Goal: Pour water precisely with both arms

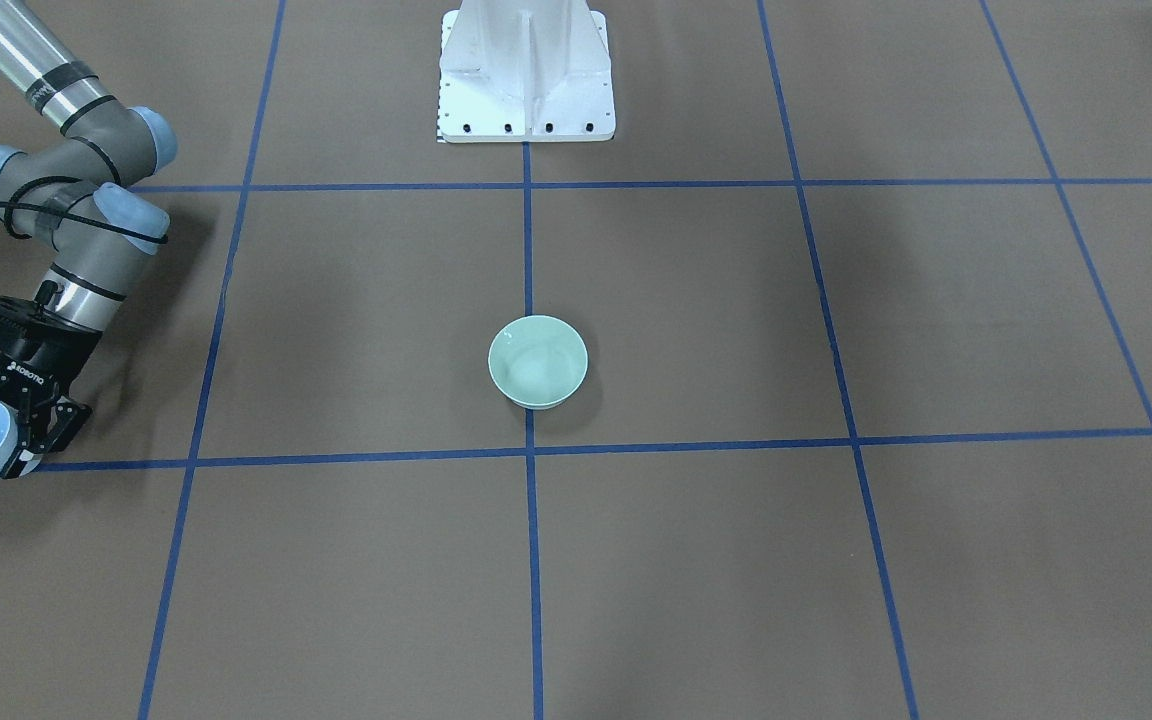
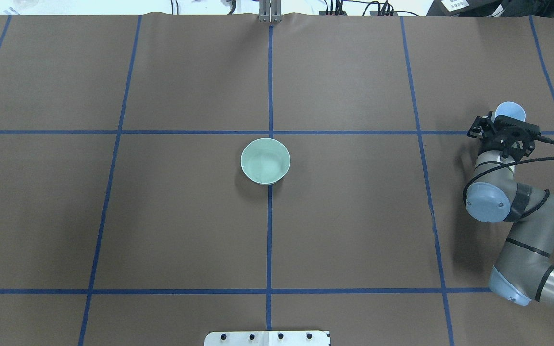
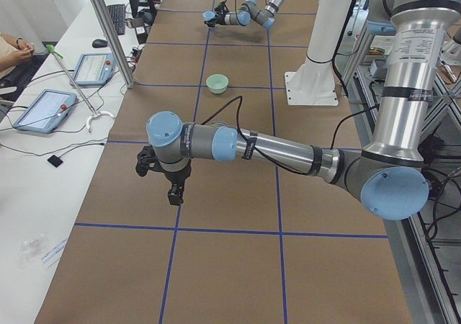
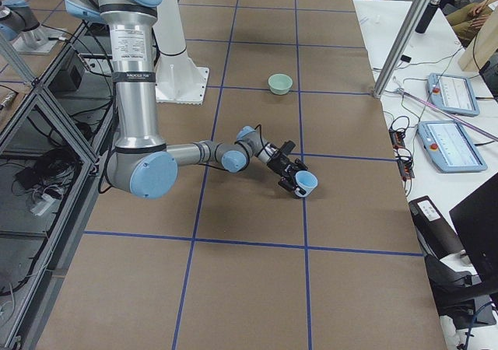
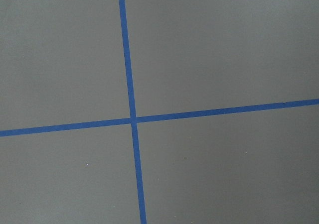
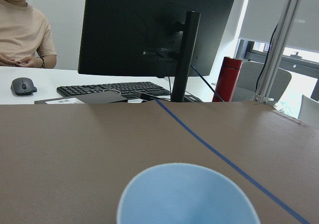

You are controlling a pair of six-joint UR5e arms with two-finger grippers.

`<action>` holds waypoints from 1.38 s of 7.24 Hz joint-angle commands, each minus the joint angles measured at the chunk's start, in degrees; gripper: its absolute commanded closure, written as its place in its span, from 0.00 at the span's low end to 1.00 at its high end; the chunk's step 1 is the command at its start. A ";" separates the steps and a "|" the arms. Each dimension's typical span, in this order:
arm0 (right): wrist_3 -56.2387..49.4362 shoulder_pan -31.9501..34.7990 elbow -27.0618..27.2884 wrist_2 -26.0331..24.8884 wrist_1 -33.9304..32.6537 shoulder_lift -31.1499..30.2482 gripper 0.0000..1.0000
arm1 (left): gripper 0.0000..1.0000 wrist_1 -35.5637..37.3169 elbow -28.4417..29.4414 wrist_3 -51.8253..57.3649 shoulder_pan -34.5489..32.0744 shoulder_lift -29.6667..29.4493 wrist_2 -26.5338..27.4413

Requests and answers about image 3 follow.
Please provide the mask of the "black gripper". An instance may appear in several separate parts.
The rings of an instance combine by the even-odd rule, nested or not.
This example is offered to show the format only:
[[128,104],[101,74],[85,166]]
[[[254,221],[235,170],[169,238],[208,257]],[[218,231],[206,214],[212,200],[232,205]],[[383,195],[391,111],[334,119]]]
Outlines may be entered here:
[[216,24],[227,24],[226,17],[228,13],[226,11],[220,11],[215,13],[215,20],[207,20],[205,21],[205,25],[207,27],[215,27]]
[[183,158],[172,164],[163,163],[166,178],[172,183],[167,197],[170,205],[183,205],[184,182],[192,172],[191,159]]

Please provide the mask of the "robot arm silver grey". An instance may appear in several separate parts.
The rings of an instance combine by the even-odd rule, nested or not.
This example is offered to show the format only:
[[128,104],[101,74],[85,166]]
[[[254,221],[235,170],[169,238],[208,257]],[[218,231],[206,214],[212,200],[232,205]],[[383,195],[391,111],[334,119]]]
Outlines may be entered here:
[[460,0],[370,0],[369,22],[389,24],[395,39],[376,123],[359,125],[359,151],[324,150],[213,118],[183,122],[163,111],[147,121],[149,144],[137,156],[136,171],[162,173],[171,184],[169,202],[178,206],[193,159],[259,159],[294,174],[321,177],[382,219],[415,215],[429,198],[418,150],[424,119],[445,33],[459,18]]
[[245,0],[241,6],[232,12],[227,6],[227,0],[221,1],[212,11],[202,13],[204,24],[213,28],[216,25],[236,25],[245,27],[251,21],[270,30],[275,23],[275,15],[285,0],[269,0],[260,9],[256,0]]

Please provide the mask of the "seated person's hand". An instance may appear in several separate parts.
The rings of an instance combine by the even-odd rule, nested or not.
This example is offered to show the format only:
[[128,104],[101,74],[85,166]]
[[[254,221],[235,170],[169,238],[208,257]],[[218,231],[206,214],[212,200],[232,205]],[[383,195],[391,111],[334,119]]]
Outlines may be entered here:
[[15,55],[15,63],[18,65],[20,63],[27,62],[32,59],[32,56],[35,52],[35,46],[33,43],[23,40],[22,38],[16,39],[17,51]]

